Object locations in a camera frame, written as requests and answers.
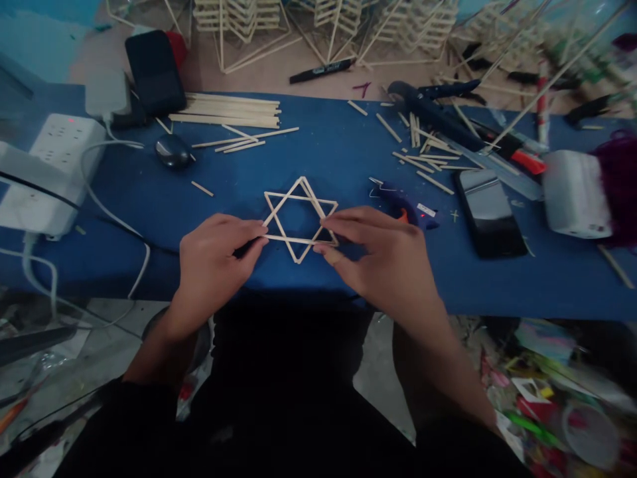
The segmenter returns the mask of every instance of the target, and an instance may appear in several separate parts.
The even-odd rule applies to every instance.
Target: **glue gun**
[[[446,114],[444,109],[434,102],[438,98],[448,98],[470,92],[479,84],[480,80],[473,80],[467,83],[429,86],[420,88],[419,91],[410,84],[395,81],[389,85],[388,93],[399,96],[404,102],[403,107],[406,112],[418,116],[421,124],[440,131],[469,151],[480,151],[484,148],[484,142],[473,136],[453,116]]]
[[[370,177],[370,181],[378,186],[375,188],[375,191],[378,193],[377,197],[384,199],[389,204],[391,208],[390,215],[400,222],[411,224],[423,231],[440,227],[440,224],[433,219],[436,215],[435,210],[411,200],[405,191],[401,191],[387,181],[381,181],[372,177]]]

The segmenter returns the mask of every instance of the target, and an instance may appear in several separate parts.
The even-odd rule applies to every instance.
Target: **hand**
[[[195,332],[248,280],[268,239],[256,240],[241,259],[232,254],[267,233],[260,220],[215,214],[179,244],[181,279],[171,303],[173,338]]]
[[[353,262],[330,246],[314,246],[367,301],[399,322],[420,320],[431,307],[444,311],[420,229],[368,206],[336,212],[322,225],[367,249],[368,255]]]

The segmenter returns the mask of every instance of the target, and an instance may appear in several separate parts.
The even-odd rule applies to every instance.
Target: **blue tablecloth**
[[[400,185],[420,202],[439,210],[442,226],[427,233],[427,248],[440,294],[449,313],[577,319],[631,320],[637,315],[637,291],[623,286],[592,242],[556,234],[546,226],[543,205],[531,202],[505,186],[523,235],[535,257],[486,261],[473,249],[458,196],[449,196],[426,183],[411,165],[400,165],[391,156],[409,148],[409,134],[391,108],[359,102],[368,112],[362,116],[346,102],[244,94],[281,101],[281,128],[299,126],[298,132],[267,139],[264,146],[238,153],[215,153],[196,149],[197,162],[175,173],[162,166],[153,151],[164,134],[152,121],[145,128],[119,132],[122,139],[148,145],[144,151],[110,147],[104,153],[93,181],[102,202],[144,237],[168,248],[178,248],[181,237],[215,212],[241,218],[265,218],[269,212],[264,191],[285,193],[301,175],[308,178],[317,197],[336,200],[339,208],[369,204],[384,209],[380,199],[370,198],[372,176]],[[86,116],[84,87],[50,85],[35,98],[35,112],[15,144],[29,150],[47,115],[52,112]],[[469,116],[493,124],[482,108],[465,108]],[[403,137],[398,144],[375,117],[381,112]],[[511,119],[515,113],[506,112]],[[590,151],[621,127],[621,121],[596,119],[602,131],[574,131],[563,118],[551,119],[553,149]],[[243,127],[246,133],[263,130]],[[533,116],[527,115],[518,129],[533,135]],[[176,123],[175,133],[188,144],[225,139],[233,135],[217,125]],[[466,159],[458,162],[471,165]],[[436,179],[452,186],[448,171]],[[193,187],[196,181],[211,190],[208,195]],[[97,212],[87,199],[83,210]],[[453,222],[451,212],[460,218]],[[311,237],[318,220],[308,202],[294,201],[281,211],[288,235]],[[59,242],[42,240],[36,254],[53,261],[60,272],[59,293],[90,297],[125,297],[141,267],[144,247],[122,231],[80,212],[77,224],[86,235],[72,230]],[[272,234],[278,234],[274,222]],[[0,246],[21,250],[22,233],[0,230]],[[614,251],[633,280],[637,258],[625,250]],[[49,282],[46,268],[36,273]],[[179,282],[178,260],[155,252],[139,286],[140,299],[169,300]],[[0,255],[0,283],[19,289],[30,287],[20,260]],[[263,252],[247,284],[253,289],[348,289],[334,270],[310,253],[303,264],[292,262],[282,242],[271,242]]]

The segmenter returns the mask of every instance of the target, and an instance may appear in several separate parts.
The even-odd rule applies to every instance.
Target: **star-shaped stick frame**
[[[305,197],[295,196],[292,194],[298,186],[301,186],[301,188],[303,189],[303,192],[306,194]],[[285,204],[285,201],[287,201],[288,199],[299,199],[299,200],[310,201],[312,205],[314,206],[314,209],[316,210],[318,217],[320,217],[321,219],[325,219],[327,216],[331,216],[336,210],[336,208],[338,208],[338,203],[336,201],[317,199],[317,197],[314,194],[314,191],[312,190],[312,187],[310,186],[310,183],[307,182],[307,178],[305,176],[301,176],[300,178],[298,178],[296,182],[294,183],[294,185],[290,188],[290,190],[286,194],[271,193],[268,191],[265,191],[263,194],[265,195],[265,200],[267,201],[267,205],[270,206],[270,211],[271,211],[267,219],[263,221],[263,225],[267,226],[270,223],[270,221],[274,219],[274,221],[277,223],[279,227],[279,230],[281,231],[280,236],[266,234],[265,237],[272,240],[284,241],[285,244],[287,245],[288,251],[290,251],[290,255],[292,256],[292,260],[295,262],[295,264],[300,264],[301,262],[303,262],[303,259],[305,259],[305,256],[310,251],[310,248],[314,246],[315,244],[328,244],[330,246],[338,247],[338,239],[336,239],[336,236],[334,235],[334,233],[330,231],[329,229],[327,229],[327,232],[329,232],[330,236],[332,236],[331,241],[317,240],[317,237],[319,237],[319,234],[321,233],[321,231],[323,231],[323,226],[318,228],[317,233],[314,235],[312,239],[290,238],[285,234],[283,226],[281,225],[281,221],[279,220],[279,217],[277,216],[277,212],[279,212],[279,209],[281,209],[281,207]],[[282,198],[276,207],[272,205],[272,201],[270,201],[270,196]],[[332,210],[327,214],[327,216],[325,215],[325,212],[323,211],[321,204],[332,205]],[[292,245],[290,244],[291,242],[296,242],[299,244],[307,244],[307,247],[301,254],[300,258],[297,258],[297,255],[292,250]]]

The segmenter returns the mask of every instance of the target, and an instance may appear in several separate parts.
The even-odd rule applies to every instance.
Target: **left hand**
[[[232,254],[266,233],[263,221],[215,214],[184,236],[179,244],[181,279],[167,324],[172,339],[195,332],[239,291],[268,239],[256,240],[241,259]]]

